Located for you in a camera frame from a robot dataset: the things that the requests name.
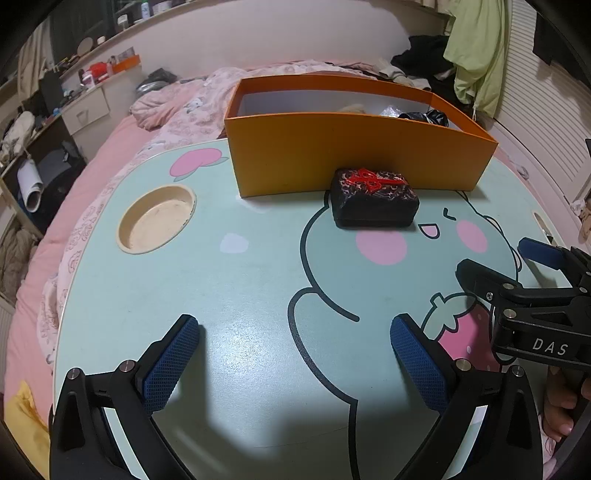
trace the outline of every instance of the white paper roll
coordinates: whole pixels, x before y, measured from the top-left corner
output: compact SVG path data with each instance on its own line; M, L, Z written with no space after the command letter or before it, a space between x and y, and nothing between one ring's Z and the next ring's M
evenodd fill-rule
M25 207L31 213L36 212L41 204L43 182L32 159L29 158L23 162L18 169L17 179Z

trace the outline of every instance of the open cardboard box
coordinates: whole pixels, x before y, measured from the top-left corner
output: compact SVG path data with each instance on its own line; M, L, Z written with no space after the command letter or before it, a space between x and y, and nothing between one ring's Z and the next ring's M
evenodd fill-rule
M356 103L367 114L338 112ZM450 126L380 116L389 105L441 110ZM431 92L329 74L243 79L225 125L242 197L327 190L342 167L401 173L416 189L472 190L497 146Z

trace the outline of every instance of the dresser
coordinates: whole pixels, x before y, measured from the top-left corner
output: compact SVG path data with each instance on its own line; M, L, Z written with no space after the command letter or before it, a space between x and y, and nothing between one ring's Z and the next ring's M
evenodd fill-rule
M135 88L145 79L141 65L120 72L82 94L61 110L68 132L87 162L115 127L129 115Z

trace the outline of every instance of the drawer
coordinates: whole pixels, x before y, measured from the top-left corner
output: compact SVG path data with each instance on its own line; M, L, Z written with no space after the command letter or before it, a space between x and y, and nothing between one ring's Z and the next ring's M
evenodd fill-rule
M71 105L68 105L61 112L70 135L74 135L86 125L108 114L109 106L105 100L105 95L103 95L103 89L99 87L96 87L81 99L74 100Z

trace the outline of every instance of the beige bowl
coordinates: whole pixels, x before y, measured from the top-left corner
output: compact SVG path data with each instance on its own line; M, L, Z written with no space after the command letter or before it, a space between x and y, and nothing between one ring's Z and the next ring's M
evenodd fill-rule
M119 222L117 244L129 254L144 254L170 242L195 211L195 194L173 184L146 193L131 205Z

